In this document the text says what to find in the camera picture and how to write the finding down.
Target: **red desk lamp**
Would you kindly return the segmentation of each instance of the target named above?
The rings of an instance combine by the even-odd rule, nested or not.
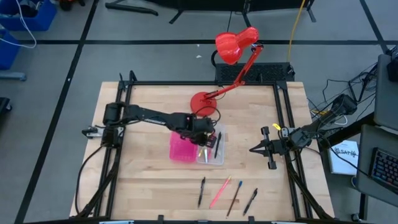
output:
[[[208,116],[214,113],[217,107],[215,97],[226,93],[238,86],[244,85],[242,81],[243,76],[249,71],[258,55],[261,53],[263,46],[256,44],[259,38],[258,30],[254,27],[248,27],[238,34],[225,32],[218,34],[216,37],[216,48],[220,57],[228,64],[234,65],[241,58],[243,50],[250,45],[253,54],[250,56],[248,62],[244,65],[243,69],[239,72],[234,83],[220,91],[199,92],[191,99],[191,110],[199,116]]]

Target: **wooden table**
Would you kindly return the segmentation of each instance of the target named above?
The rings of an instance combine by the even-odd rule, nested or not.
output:
[[[93,124],[102,125],[105,105],[114,101],[117,85],[115,82],[102,84]],[[288,88],[296,126],[310,123],[303,84],[288,83]],[[216,89],[217,86],[134,86],[130,104],[165,113],[190,113],[190,98],[196,92]],[[288,124],[282,92],[280,95],[285,123]],[[275,156],[278,168],[269,170],[267,158],[249,152],[262,140],[261,127],[270,126],[270,138],[277,138],[277,131],[272,127],[273,123],[278,123],[272,87],[241,86],[218,101],[218,109],[222,114],[220,123],[226,126],[222,166],[175,163],[169,159],[170,131],[167,128],[145,122],[127,127],[112,219],[156,220],[158,215],[164,215],[165,220],[225,220],[238,182],[243,180],[228,220],[247,220],[248,215],[254,215],[258,221],[294,220],[284,159]],[[217,116],[216,113],[212,115],[213,119]],[[99,138],[88,140],[85,158],[99,145]],[[318,149],[315,142],[310,147]],[[104,152],[103,149],[89,160],[83,170],[78,199],[80,210],[98,188]],[[303,150],[302,160],[309,191],[333,216],[320,156]],[[232,175],[232,181],[215,207],[209,209],[211,200],[229,175]],[[198,209],[203,177],[206,177],[206,184]],[[258,188],[258,195],[243,217],[243,210],[255,188]],[[302,196],[298,188],[297,191],[301,214],[305,216]]]

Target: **blue bin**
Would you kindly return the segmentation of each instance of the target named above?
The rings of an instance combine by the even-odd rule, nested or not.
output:
[[[0,14],[13,15],[15,13],[19,13],[16,0],[0,0]],[[36,17],[24,17],[24,20],[29,30],[45,31],[49,29],[56,13],[57,8],[54,4],[50,0],[44,0]],[[19,17],[0,16],[0,24],[7,30],[26,30]]]
[[[18,44],[18,40],[4,29],[0,29],[0,37],[8,42]],[[8,70],[11,68],[15,57],[18,54],[19,46],[8,44],[0,40],[0,70]]]

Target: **yellow cable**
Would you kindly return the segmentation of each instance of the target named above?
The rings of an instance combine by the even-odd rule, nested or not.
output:
[[[296,21],[294,22],[294,25],[293,25],[292,34],[290,35],[289,51],[287,52],[287,62],[290,62],[290,53],[292,51],[293,36],[294,36],[294,32],[296,31],[297,24],[299,23],[299,19],[300,19],[301,11],[303,10],[303,7],[304,7],[304,3],[305,3],[305,0],[303,0],[303,2],[301,2],[300,10],[298,11]]]

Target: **lamp arm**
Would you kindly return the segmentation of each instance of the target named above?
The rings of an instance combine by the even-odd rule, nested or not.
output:
[[[220,96],[221,94],[226,93],[227,91],[230,91],[238,86],[244,85],[244,81],[242,81],[243,77],[247,74],[249,69],[252,67],[252,65],[258,58],[259,54],[262,52],[263,48],[264,48],[264,46],[262,44],[257,44],[255,47],[252,48],[253,54],[250,56],[248,62],[244,65],[242,70],[239,72],[238,76],[236,77],[236,79],[232,85],[230,85],[229,87],[226,87],[222,90],[217,90],[217,91],[212,91],[210,93],[207,93],[203,100],[209,100],[209,99],[215,98],[215,97]]]

